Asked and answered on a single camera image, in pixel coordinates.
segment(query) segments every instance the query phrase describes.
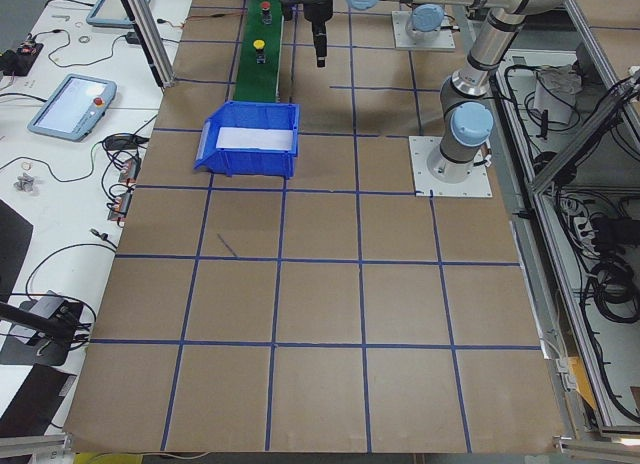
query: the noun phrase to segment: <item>tablet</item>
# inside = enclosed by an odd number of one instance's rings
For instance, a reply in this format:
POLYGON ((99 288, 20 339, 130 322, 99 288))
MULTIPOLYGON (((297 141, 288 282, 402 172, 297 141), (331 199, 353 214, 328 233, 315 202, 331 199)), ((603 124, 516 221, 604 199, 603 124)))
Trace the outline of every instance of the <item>tablet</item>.
POLYGON ((31 120, 36 134, 79 141, 91 132, 116 95, 116 83, 69 74, 31 120))
POLYGON ((96 27, 120 27, 125 29, 132 27, 120 0, 98 0, 89 11, 87 24, 96 27))

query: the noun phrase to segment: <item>robotic arm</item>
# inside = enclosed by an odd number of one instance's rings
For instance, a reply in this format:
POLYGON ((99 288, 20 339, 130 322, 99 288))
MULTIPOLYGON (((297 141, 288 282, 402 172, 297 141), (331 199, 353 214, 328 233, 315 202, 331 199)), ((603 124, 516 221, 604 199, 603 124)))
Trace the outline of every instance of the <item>robotic arm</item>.
MULTIPOLYGON (((347 3, 351 8, 366 10, 379 1, 491 8, 467 55, 465 66, 453 72, 443 84, 440 100, 446 123, 445 136, 435 150, 438 152, 434 151, 428 159, 429 169, 438 179, 449 183, 461 182, 473 166, 477 149, 484 144, 493 128, 491 113, 477 101, 488 92, 489 77, 522 29, 525 16, 546 12, 565 0, 347 0, 347 3)), ((325 23, 333 14, 332 0, 298 2, 304 5, 305 18, 312 23, 318 67, 324 67, 327 54, 325 23)))
POLYGON ((313 45, 316 48, 316 65, 325 67, 327 57, 327 27, 326 22, 333 17, 333 0, 280 0, 282 15, 285 21, 293 18, 292 8, 302 4, 304 17, 311 22, 313 45))

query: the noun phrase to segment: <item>touchscreen display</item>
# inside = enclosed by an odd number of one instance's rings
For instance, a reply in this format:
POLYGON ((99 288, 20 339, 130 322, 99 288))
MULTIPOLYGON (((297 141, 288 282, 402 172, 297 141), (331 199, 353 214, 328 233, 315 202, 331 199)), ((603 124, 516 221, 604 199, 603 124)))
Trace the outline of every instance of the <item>touchscreen display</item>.
POLYGON ((120 0, 104 0, 100 9, 93 16, 95 19, 105 19, 110 21, 124 21, 127 20, 127 13, 122 7, 120 0))
POLYGON ((36 126, 54 131, 70 133, 100 96, 107 85, 101 82, 72 78, 56 95, 46 112, 40 116, 36 126))

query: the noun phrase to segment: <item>floor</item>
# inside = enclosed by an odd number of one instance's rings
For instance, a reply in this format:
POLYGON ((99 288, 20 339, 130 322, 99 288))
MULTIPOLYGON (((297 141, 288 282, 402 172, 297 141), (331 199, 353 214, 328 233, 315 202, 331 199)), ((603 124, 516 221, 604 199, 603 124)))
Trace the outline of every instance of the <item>floor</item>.
POLYGON ((42 14, 47 0, 0 0, 0 52, 17 47, 42 14))
POLYGON ((78 450, 539 453, 562 433, 493 174, 493 199, 413 195, 406 136, 442 133, 461 46, 397 52, 389 4, 336 8, 326 69, 308 23, 285 31, 289 181, 192 170, 243 17, 187 24, 65 425, 78 450))

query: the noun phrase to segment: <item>white metal plate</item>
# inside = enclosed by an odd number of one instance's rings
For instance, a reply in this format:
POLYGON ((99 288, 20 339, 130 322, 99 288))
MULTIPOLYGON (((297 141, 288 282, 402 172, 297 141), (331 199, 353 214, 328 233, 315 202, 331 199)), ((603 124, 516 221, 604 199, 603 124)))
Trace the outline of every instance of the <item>white metal plate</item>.
MULTIPOLYGON (((456 50, 456 43, 453 34, 449 30, 429 33, 422 39, 414 40, 409 37, 406 31, 407 21, 411 16, 411 11, 392 11, 391 21, 393 22, 393 35, 396 39, 396 49, 406 51, 438 51, 453 52, 456 50)), ((443 26, 449 25, 446 17, 442 21, 443 26)))
MULTIPOLYGON (((448 184, 436 179, 427 169, 427 157, 432 149, 440 145, 441 137, 410 136, 411 166, 416 196, 440 197, 493 197, 485 166, 474 167, 469 177, 460 184, 448 184)), ((478 151, 476 161, 483 159, 478 151)))

